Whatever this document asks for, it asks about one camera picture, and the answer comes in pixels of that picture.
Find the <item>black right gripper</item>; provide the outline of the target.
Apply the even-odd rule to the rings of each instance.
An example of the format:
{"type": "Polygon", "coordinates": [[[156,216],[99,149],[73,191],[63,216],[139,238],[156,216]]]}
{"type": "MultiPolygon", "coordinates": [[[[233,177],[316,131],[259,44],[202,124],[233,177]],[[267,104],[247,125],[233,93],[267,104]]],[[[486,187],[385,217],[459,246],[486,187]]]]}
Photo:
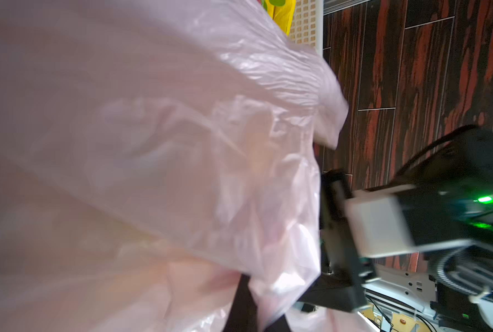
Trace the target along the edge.
{"type": "MultiPolygon", "coordinates": [[[[416,153],[390,187],[412,185],[401,195],[417,246],[451,244],[493,250],[493,132],[463,126],[416,153]]],[[[300,302],[346,313],[368,306],[364,284],[377,280],[372,260],[360,257],[345,202],[353,197],[347,175],[321,176],[321,275],[300,302]]]]}

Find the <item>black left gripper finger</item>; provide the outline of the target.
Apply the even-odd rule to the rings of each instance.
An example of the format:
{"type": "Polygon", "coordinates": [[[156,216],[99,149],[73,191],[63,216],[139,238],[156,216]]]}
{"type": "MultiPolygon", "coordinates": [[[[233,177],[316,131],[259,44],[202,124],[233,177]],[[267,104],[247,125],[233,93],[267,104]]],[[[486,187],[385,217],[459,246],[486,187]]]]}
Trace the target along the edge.
{"type": "Polygon", "coordinates": [[[256,332],[257,306],[249,290],[250,277],[241,275],[223,332],[256,332]]]}

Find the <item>pink plastic bag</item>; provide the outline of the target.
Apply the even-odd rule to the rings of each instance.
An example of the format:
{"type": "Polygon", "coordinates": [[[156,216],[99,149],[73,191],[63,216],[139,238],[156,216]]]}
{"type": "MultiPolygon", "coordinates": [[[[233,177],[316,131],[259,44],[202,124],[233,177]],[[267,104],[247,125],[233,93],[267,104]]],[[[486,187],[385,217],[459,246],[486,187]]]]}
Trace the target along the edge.
{"type": "Polygon", "coordinates": [[[320,276],[348,106],[255,1],[0,1],[0,331],[267,326],[320,276]]]}

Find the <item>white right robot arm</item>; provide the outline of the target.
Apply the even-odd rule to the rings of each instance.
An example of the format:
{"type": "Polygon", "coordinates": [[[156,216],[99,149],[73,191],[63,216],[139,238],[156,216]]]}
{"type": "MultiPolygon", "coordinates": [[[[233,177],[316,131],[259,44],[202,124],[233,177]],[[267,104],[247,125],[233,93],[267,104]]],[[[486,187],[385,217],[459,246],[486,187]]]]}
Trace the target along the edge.
{"type": "Polygon", "coordinates": [[[321,178],[321,276],[300,297],[347,313],[374,306],[385,331],[493,331],[493,132],[452,131],[388,184],[321,178]]]}

